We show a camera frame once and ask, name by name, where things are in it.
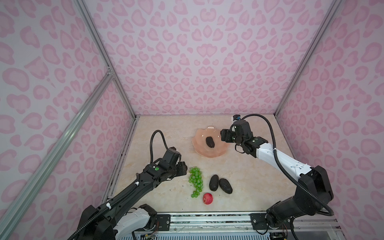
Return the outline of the dark fake avocado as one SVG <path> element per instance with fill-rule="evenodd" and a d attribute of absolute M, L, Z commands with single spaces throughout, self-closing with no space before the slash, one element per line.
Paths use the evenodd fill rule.
<path fill-rule="evenodd" d="M 219 187 L 219 176 L 213 175 L 209 182 L 209 188 L 212 192 L 215 192 L 217 191 L 218 187 Z"/>
<path fill-rule="evenodd" d="M 232 194 L 233 188 L 227 179 L 219 179 L 219 186 L 226 194 Z"/>
<path fill-rule="evenodd" d="M 206 144 L 209 148 L 214 148 L 215 147 L 215 141 L 212 137 L 206 137 Z"/>

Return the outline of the green fake grape bunch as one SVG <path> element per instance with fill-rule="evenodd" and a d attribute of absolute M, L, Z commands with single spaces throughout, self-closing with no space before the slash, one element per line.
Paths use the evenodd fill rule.
<path fill-rule="evenodd" d="M 191 194 L 192 198 L 197 198 L 203 191 L 203 176 L 202 171 L 198 167 L 190 169 L 189 183 L 194 187 L 194 191 Z"/>

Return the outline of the red fake apple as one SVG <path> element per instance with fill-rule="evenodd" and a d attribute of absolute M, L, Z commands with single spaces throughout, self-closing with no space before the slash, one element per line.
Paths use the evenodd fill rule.
<path fill-rule="evenodd" d="M 206 205 L 210 205 L 213 202 L 213 195 L 210 193 L 205 193 L 203 195 L 203 203 Z"/>

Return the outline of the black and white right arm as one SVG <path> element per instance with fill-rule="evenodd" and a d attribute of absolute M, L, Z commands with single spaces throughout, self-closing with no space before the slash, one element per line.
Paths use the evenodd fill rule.
<path fill-rule="evenodd" d="M 331 217 L 334 211 L 329 202 L 334 199 L 327 171 L 321 167 L 304 164 L 277 149 L 277 142 L 272 124 L 266 120 L 272 141 L 254 136 L 249 122 L 239 115 L 229 129 L 221 130 L 221 140 L 241 147 L 241 154 L 250 155 L 264 161 L 277 170 L 296 186 L 292 197 L 279 201 L 267 209 L 266 225 L 270 229 L 278 229 L 285 222 L 303 216 L 323 215 Z"/>

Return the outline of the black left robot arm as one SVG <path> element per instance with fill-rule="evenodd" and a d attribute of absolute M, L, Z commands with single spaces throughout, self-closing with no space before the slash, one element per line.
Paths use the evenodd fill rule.
<path fill-rule="evenodd" d="M 181 154 L 172 147 L 164 156 L 148 164 L 122 192 L 95 208 L 87 207 L 71 240 L 119 240 L 137 230 L 156 231 L 157 211 L 135 204 L 162 182 L 187 174 L 188 167 Z"/>

